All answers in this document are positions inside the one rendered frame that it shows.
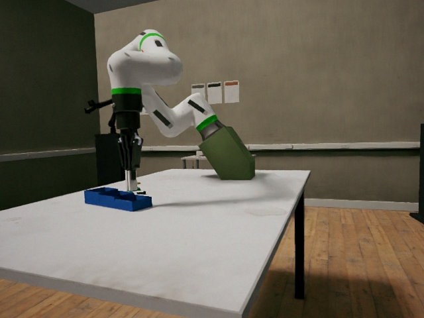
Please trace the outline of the blue three-compartment tray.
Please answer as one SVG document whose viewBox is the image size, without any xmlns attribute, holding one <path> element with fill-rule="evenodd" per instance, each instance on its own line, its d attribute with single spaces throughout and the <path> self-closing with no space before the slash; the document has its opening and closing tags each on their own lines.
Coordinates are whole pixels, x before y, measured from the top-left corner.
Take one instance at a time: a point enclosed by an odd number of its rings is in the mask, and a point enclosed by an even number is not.
<svg viewBox="0 0 424 318">
<path fill-rule="evenodd" d="M 150 196 L 135 195 L 134 192 L 119 191 L 119 189 L 111 187 L 85 190 L 84 198 L 85 204 L 130 212 L 152 207 L 152 197 Z"/>
</svg>

